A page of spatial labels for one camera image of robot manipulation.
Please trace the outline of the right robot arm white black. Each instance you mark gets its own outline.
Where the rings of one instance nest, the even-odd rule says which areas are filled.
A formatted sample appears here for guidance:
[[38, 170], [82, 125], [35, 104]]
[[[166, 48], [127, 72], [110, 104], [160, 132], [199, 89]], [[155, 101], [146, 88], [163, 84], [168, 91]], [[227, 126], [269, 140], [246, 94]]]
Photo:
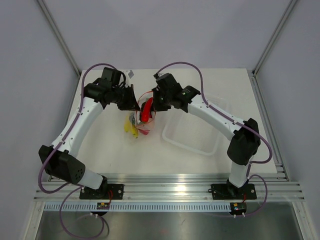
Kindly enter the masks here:
[[237, 199], [248, 184], [249, 161], [257, 153], [261, 140], [252, 131], [258, 131], [258, 123], [250, 118], [242, 120], [215, 105], [209, 105], [196, 88], [181, 87], [170, 73], [154, 75], [156, 87], [153, 92], [155, 112], [175, 108], [191, 114], [210, 124], [228, 140], [227, 156], [231, 160], [231, 172], [225, 184], [223, 196]]

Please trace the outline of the yellow banana bunch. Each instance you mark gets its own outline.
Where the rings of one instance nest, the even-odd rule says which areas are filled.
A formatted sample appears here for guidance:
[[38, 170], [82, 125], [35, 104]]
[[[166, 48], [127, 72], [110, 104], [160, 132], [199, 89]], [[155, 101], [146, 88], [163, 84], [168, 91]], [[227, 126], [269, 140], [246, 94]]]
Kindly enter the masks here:
[[136, 127], [136, 120], [135, 120], [135, 114], [130, 113], [126, 116], [124, 121], [124, 131], [126, 133], [130, 132], [134, 138], [138, 138], [139, 136], [139, 130]]

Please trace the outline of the clear zip bag orange zipper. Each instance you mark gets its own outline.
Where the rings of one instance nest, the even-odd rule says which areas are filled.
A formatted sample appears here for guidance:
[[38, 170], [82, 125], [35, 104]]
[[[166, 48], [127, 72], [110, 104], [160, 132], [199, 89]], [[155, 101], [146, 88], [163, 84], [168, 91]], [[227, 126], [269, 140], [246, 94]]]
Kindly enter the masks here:
[[124, 131], [131, 133], [134, 138], [147, 136], [155, 126], [156, 111], [154, 110], [154, 93], [143, 93], [138, 101], [139, 110], [131, 111], [124, 121]]

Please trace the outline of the red chili pepper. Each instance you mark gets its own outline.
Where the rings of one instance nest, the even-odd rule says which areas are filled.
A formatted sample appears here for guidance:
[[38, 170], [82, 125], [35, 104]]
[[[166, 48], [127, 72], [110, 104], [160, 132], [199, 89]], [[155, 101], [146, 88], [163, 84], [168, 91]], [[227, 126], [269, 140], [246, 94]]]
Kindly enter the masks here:
[[147, 123], [149, 119], [152, 117], [152, 104], [153, 104], [153, 97], [150, 97], [146, 100], [143, 104], [140, 120], [143, 123]]

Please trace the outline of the red dragon fruit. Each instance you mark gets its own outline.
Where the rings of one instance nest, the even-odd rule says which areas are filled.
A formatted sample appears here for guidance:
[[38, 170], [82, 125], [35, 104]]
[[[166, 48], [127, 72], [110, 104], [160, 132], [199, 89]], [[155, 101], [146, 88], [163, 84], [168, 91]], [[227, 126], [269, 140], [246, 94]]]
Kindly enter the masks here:
[[154, 128], [154, 123], [153, 122], [148, 122], [148, 123], [142, 123], [137, 126], [137, 129], [139, 132], [143, 135], [148, 135], [150, 131]]

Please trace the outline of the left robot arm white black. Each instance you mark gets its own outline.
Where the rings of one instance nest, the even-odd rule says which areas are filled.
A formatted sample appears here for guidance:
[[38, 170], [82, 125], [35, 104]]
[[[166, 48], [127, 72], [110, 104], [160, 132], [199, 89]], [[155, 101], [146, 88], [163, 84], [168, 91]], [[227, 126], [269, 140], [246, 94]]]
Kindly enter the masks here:
[[66, 126], [50, 146], [42, 145], [38, 151], [42, 166], [38, 174], [38, 186], [42, 192], [53, 194], [42, 185], [43, 173], [57, 177], [66, 184], [83, 188], [90, 199], [103, 199], [108, 195], [108, 179], [88, 169], [77, 159], [82, 142], [96, 118], [107, 105], [116, 104], [120, 111], [138, 111], [140, 109], [134, 86], [130, 79], [134, 73], [116, 69], [102, 63], [101, 77], [85, 84], [86, 71], [81, 79], [80, 102]]

